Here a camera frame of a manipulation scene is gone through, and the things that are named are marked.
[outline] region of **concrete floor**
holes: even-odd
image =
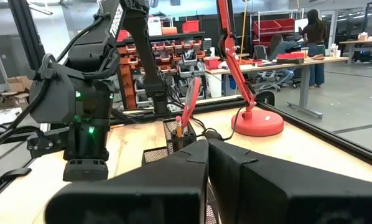
[[[311,117],[287,106],[287,101],[298,102],[299,88],[282,88],[276,93],[276,107],[306,122],[327,129],[372,150],[372,69],[370,65],[325,67],[325,84],[309,90],[308,107],[324,114],[323,119]],[[37,126],[28,117],[22,124]],[[30,160],[26,144],[5,144],[0,147],[0,176],[21,167]]]

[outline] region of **wooden tabletop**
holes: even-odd
[[[202,120],[206,127],[218,130],[225,138],[231,134],[230,119],[237,110],[197,114],[195,117]],[[192,124],[196,133],[201,133],[202,129]],[[284,131],[275,136],[257,138],[235,133],[228,143],[268,156],[372,181],[371,165],[289,123],[285,123]],[[112,129],[106,146],[110,153],[107,162],[109,177],[140,167],[143,150],[163,146],[166,143],[161,121]],[[46,203],[68,184],[62,181],[66,164],[62,156],[63,152],[57,152],[36,159],[30,165],[32,172],[29,175],[17,178],[0,194],[0,224],[44,223]]]
[[[342,41],[340,44],[372,44],[372,40],[348,40]]]
[[[340,57],[340,58],[329,58],[325,57],[324,60],[313,60],[311,58],[305,59],[305,62],[302,64],[280,64],[280,65],[271,65],[267,67],[254,67],[252,65],[241,65],[240,69],[242,72],[259,72],[265,70],[280,70],[283,68],[295,68],[295,67],[302,67],[307,65],[315,65],[319,63],[332,63],[332,62],[344,62],[347,61],[348,58]],[[205,71],[211,75],[219,75],[219,74],[230,74],[230,71],[227,69],[215,69],[215,70],[206,70]]]

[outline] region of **pencil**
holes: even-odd
[[[182,118],[180,116],[176,116],[176,135],[178,138],[182,137]],[[178,149],[182,148],[182,141],[178,143]]]

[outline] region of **wooden table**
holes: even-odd
[[[300,84],[300,93],[299,93],[299,104],[287,102],[287,104],[299,111],[302,111],[304,113],[316,116],[318,119],[323,118],[323,113],[315,110],[308,109],[307,103],[308,103],[308,95],[309,95],[309,79],[310,79],[310,69],[309,65],[316,65],[320,63],[332,63],[332,62],[344,62],[347,61],[348,58],[341,57],[341,58],[329,58],[325,57],[324,60],[313,60],[313,59],[307,59],[304,63],[300,65],[296,64],[280,64],[280,65],[272,65],[267,67],[254,67],[252,65],[241,65],[240,69],[243,73],[248,72],[261,72],[261,71],[267,71],[267,70],[282,70],[285,68],[299,68],[302,67],[302,76],[301,76],[301,84]],[[206,70],[205,75],[229,75],[230,71],[226,69],[216,69],[216,70]],[[226,83],[226,80],[228,80],[228,77],[225,77],[225,89],[228,86],[228,83]]]
[[[372,40],[350,40],[350,41],[340,42],[340,44],[349,45],[349,57],[348,57],[347,65],[352,64],[353,53],[355,51],[361,51],[361,50],[372,51],[372,47],[355,47],[356,44],[372,44]]]
[[[230,119],[236,112],[237,109],[230,109],[195,117],[225,138],[231,134]],[[193,126],[196,133],[202,131],[195,123]],[[235,133],[228,142],[268,156],[372,182],[371,165],[289,123],[285,123],[284,131],[275,136],[257,138]],[[140,167],[143,150],[164,146],[161,121],[112,129],[106,146],[110,153],[109,177]],[[17,178],[0,194],[0,224],[44,223],[46,203],[68,184],[62,181],[66,163],[62,156],[63,152],[57,152],[36,159],[30,165],[32,172],[29,175]]]

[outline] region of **red lamp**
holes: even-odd
[[[229,70],[246,102],[246,110],[238,117],[233,116],[231,127],[240,134],[247,136],[270,136],[280,133],[284,129],[283,118],[271,111],[253,110],[255,106],[255,91],[246,82],[237,63],[236,46],[233,33],[229,26],[229,10],[227,0],[217,0],[218,15],[222,34],[218,43],[220,54],[226,60]]]

